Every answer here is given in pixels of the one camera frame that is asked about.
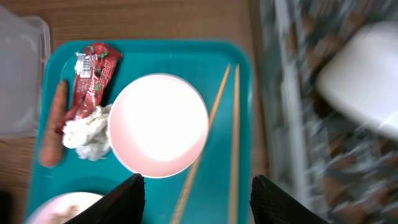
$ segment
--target wooden table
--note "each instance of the wooden table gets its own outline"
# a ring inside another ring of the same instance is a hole
[[[20,16],[38,15],[50,27],[51,48],[71,40],[223,39],[253,58],[250,0],[0,0]],[[264,128],[254,77],[253,173],[266,173]],[[21,223],[35,138],[0,141],[0,190],[14,197]]]

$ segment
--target teal tray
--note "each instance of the teal tray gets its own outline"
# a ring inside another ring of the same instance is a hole
[[[57,83],[73,85],[75,52],[94,41],[74,41],[58,48],[45,70],[39,134],[34,152],[33,175],[25,217],[48,199],[67,192],[107,194],[132,173],[112,152],[96,162],[81,160],[67,149],[63,161],[53,169],[39,164],[39,151]],[[227,223],[229,166],[233,111],[234,68],[240,66],[241,130],[239,167],[239,223],[248,223],[251,213],[252,68],[245,55],[225,42],[173,40],[105,41],[123,54],[114,77],[105,89],[103,104],[113,103],[133,80],[150,73],[170,73],[190,82],[203,97],[210,112],[227,65],[226,83],[212,130],[185,207],[181,223]],[[143,223],[169,223],[188,169],[165,179],[145,179],[146,205]]]

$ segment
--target wooden chopstick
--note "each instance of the wooden chopstick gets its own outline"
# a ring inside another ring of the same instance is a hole
[[[217,96],[216,96],[216,100],[214,101],[213,107],[212,107],[211,112],[210,112],[210,116],[209,116],[209,133],[210,133],[211,127],[213,125],[214,118],[215,118],[216,113],[217,113],[217,109],[218,109],[218,105],[220,103],[221,96],[223,95],[225,83],[226,83],[226,81],[228,79],[228,75],[229,75],[229,70],[230,69],[231,69],[231,65],[228,65],[226,67],[223,80],[221,81],[221,85],[218,88],[218,93],[217,93]],[[189,174],[188,174],[188,177],[185,179],[185,183],[184,183],[184,185],[182,187],[180,198],[178,199],[177,206],[176,206],[176,208],[174,210],[174,214],[173,214],[172,220],[170,222],[171,224],[180,223],[180,220],[181,220],[185,205],[187,204],[187,200],[189,198],[189,193],[190,193],[191,188],[192,188],[193,180],[195,179],[195,176],[196,176],[198,168],[199,168],[200,160],[201,160],[201,154],[199,155],[198,159],[196,159],[196,161],[192,164],[191,169],[190,169]]]
[[[238,195],[239,195],[239,65],[235,68],[233,127],[232,127],[232,152],[231,175],[229,177],[229,207],[228,223],[238,223]]]

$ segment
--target clear plastic lid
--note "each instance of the clear plastic lid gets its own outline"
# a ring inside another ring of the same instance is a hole
[[[0,6],[0,138],[36,134],[49,40],[41,18],[20,18]]]

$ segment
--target white tissue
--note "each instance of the white tissue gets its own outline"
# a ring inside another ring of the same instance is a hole
[[[86,118],[67,121],[62,131],[62,144],[76,149],[80,159],[96,161],[103,157],[110,148],[107,125],[112,105],[97,106]]]

